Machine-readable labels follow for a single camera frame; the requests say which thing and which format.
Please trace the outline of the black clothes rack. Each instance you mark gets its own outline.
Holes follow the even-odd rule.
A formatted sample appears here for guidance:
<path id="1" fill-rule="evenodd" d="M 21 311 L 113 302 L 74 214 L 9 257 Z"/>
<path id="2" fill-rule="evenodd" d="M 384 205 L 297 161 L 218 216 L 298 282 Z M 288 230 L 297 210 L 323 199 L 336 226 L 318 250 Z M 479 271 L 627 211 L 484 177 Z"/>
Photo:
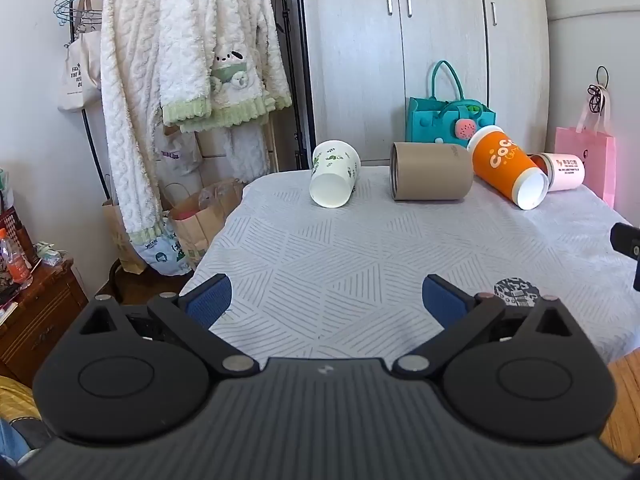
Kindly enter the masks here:
<path id="1" fill-rule="evenodd" d="M 70 40 L 76 40 L 80 34 L 80 26 L 75 24 L 75 18 L 80 15 L 80 12 L 76 10 L 74 6 L 70 6 L 70 10 L 68 11 L 68 17 L 70 18 Z M 96 142 L 94 142 L 93 133 L 91 131 L 91 118 L 97 118 L 98 115 L 98 104 L 93 103 L 89 106 L 89 109 L 86 110 L 83 108 L 80 112 L 82 124 L 85 128 L 86 138 L 89 144 L 90 153 L 93 160 L 94 168 L 96 168 L 96 173 L 98 174 L 100 185 L 102 186 L 102 191 L 107 203 L 111 203 L 112 194 L 110 187 L 107 183 L 107 175 L 104 174 L 103 167 L 101 164 L 101 159 L 96 149 Z M 118 281 L 118 272 L 122 270 L 122 264 L 119 261 L 119 258 L 116 258 L 112 263 L 110 270 L 108 270 L 108 279 L 105 285 L 105 290 L 101 292 L 101 295 L 109 294 L 113 296 L 118 302 L 122 302 L 124 297 L 122 296 L 122 290 L 119 286 Z"/>

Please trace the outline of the brown paper shopping bag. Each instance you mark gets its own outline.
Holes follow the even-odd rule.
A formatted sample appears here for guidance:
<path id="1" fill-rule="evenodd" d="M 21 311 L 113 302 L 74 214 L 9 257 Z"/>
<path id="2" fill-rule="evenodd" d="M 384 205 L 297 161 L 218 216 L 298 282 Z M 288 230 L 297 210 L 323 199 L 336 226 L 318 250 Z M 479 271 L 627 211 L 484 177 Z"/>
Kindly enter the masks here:
<path id="1" fill-rule="evenodd" d="M 223 180 L 202 188 L 169 211 L 178 242 L 193 270 L 241 203 L 243 190 L 244 184 L 239 180 Z"/>

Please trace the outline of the white printed plastic bag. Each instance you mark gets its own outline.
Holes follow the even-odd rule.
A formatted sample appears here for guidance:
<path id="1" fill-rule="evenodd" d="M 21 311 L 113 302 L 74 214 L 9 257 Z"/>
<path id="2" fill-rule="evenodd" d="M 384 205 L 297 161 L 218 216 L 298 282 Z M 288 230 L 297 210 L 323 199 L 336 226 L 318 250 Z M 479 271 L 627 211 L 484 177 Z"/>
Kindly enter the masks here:
<path id="1" fill-rule="evenodd" d="M 191 272 L 189 259 L 186 258 L 175 229 L 165 216 L 160 234 L 142 244 L 133 244 L 138 256 L 154 271 L 163 276 L 183 276 Z"/>

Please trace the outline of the white fluffy robe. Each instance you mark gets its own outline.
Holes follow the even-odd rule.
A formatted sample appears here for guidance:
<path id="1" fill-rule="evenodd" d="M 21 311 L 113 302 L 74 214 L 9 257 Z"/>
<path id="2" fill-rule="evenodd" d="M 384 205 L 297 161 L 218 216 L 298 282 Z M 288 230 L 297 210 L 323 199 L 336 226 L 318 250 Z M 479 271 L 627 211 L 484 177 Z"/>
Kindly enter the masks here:
<path id="1" fill-rule="evenodd" d="M 163 233 L 154 136 L 160 112 L 160 0 L 103 0 L 101 94 L 108 161 L 132 244 Z"/>

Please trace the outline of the pink paper gift bag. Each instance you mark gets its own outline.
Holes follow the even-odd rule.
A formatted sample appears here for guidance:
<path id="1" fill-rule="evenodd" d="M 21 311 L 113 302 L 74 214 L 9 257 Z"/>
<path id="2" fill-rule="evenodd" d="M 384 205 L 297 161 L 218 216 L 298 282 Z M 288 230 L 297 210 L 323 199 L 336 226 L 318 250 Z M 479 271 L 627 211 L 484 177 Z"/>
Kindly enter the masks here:
<path id="1" fill-rule="evenodd" d="M 592 114 L 588 100 L 575 127 L 555 129 L 553 151 L 578 156 L 585 166 L 584 185 L 611 208 L 616 194 L 616 140 L 611 122 L 611 99 L 606 90 L 602 115 Z"/>

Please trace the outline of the white patterned tablecloth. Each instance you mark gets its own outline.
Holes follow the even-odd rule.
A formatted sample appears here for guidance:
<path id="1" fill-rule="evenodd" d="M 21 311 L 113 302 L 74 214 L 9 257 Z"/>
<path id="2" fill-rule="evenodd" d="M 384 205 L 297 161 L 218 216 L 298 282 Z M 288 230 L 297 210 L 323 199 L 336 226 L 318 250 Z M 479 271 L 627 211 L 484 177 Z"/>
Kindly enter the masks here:
<path id="1" fill-rule="evenodd" d="M 610 244 L 620 216 L 589 188 L 530 211 L 483 182 L 459 203 L 404 203 L 387 168 L 366 167 L 349 202 L 326 209 L 309 181 L 290 171 L 250 184 L 190 279 L 228 276 L 212 330 L 255 360 L 393 361 L 440 331 L 422 302 L 430 274 L 469 294 L 558 297 L 605 361 L 637 349 L 636 266 Z"/>

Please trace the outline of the small pink white cup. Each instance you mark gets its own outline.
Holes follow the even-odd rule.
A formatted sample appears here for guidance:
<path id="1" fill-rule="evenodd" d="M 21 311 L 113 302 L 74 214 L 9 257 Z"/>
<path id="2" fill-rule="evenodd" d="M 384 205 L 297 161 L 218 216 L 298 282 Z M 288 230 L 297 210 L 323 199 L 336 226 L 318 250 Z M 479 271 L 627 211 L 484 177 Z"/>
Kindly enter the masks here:
<path id="1" fill-rule="evenodd" d="M 548 177 L 550 193 L 574 190 L 584 183 L 585 166 L 576 155 L 539 153 L 529 158 Z"/>

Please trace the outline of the white paper cup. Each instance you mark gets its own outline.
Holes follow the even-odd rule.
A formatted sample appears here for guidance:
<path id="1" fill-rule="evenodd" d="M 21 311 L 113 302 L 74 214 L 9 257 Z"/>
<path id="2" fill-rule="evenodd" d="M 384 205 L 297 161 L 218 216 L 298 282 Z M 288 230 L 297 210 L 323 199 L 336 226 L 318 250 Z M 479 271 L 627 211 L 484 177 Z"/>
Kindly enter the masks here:
<path id="1" fill-rule="evenodd" d="M 357 151 L 341 140 L 319 144 L 312 153 L 309 194 L 323 208 L 340 208 L 348 203 L 355 188 L 361 160 Z"/>

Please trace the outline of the beige cylindrical cup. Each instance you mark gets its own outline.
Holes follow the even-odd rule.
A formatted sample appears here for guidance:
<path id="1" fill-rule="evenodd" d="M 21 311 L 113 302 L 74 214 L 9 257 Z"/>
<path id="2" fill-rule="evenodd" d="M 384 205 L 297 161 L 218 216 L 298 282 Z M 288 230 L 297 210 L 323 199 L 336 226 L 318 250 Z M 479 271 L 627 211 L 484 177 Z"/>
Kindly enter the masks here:
<path id="1" fill-rule="evenodd" d="M 393 144 L 390 189 L 396 202 L 463 200 L 472 183 L 471 155 L 458 144 Z"/>

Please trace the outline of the teal felt handbag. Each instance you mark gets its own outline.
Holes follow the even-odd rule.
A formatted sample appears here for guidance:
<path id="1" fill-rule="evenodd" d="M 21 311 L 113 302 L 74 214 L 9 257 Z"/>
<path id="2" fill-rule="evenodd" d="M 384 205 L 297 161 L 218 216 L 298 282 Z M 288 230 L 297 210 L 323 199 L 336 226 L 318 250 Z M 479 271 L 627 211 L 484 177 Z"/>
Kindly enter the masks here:
<path id="1" fill-rule="evenodd" d="M 453 101 L 436 98 L 438 71 L 449 70 L 458 97 Z M 431 73 L 431 96 L 408 101 L 405 141 L 413 143 L 458 144 L 466 148 L 480 128 L 496 123 L 497 115 L 488 106 L 464 96 L 461 81 L 454 66 L 446 60 L 438 61 Z"/>

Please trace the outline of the wooden side cabinet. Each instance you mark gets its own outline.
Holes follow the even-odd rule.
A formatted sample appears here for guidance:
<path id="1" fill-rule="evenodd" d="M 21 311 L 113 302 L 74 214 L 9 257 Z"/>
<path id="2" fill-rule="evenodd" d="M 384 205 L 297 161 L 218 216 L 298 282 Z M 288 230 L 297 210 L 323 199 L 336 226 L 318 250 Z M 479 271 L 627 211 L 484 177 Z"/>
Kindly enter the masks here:
<path id="1" fill-rule="evenodd" d="M 40 264 L 34 281 L 17 297 L 17 307 L 1 325 L 1 375 L 31 387 L 43 361 L 75 321 L 88 298 L 65 258 Z"/>

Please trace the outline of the white canvas tote bag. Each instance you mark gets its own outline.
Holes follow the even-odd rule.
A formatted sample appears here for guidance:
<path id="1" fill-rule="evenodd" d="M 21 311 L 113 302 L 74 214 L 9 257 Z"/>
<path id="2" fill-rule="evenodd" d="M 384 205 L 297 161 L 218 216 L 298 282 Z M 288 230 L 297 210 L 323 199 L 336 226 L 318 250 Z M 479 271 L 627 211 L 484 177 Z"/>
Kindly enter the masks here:
<path id="1" fill-rule="evenodd" d="M 101 97 L 101 11 L 92 0 L 58 0 L 54 13 L 70 25 L 58 110 L 80 112 Z"/>

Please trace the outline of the orange coco paper cup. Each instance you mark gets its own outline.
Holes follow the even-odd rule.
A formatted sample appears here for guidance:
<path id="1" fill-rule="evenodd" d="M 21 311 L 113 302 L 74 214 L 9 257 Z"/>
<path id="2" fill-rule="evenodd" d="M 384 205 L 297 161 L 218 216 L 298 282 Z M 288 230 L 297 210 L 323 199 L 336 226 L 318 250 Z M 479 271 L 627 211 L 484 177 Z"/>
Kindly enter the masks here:
<path id="1" fill-rule="evenodd" d="M 547 175 L 501 128 L 480 128 L 468 151 L 474 174 L 521 210 L 538 207 L 546 197 Z"/>

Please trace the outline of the white wardrobe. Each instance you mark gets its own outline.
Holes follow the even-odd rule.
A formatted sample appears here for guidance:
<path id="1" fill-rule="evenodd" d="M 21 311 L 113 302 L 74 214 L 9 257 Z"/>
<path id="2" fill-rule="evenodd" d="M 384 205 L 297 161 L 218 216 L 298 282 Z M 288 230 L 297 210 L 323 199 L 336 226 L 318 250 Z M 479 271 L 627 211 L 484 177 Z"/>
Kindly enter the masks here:
<path id="1" fill-rule="evenodd" d="M 413 98 L 487 105 L 540 151 L 549 114 L 546 0 L 295 0 L 310 145 L 340 139 L 370 165 L 404 138 Z"/>

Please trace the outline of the black keyring on hook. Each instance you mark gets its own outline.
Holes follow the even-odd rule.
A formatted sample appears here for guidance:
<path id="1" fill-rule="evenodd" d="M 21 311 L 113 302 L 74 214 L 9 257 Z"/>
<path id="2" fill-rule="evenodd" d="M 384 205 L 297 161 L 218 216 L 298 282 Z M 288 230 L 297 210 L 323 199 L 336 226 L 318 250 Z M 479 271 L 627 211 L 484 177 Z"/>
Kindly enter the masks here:
<path id="1" fill-rule="evenodd" d="M 588 87 L 588 107 L 592 114 L 602 115 L 605 109 L 606 100 L 608 97 L 605 95 L 608 90 L 608 84 L 610 83 L 610 73 L 604 65 L 599 65 L 596 70 L 596 82 L 590 84 Z"/>

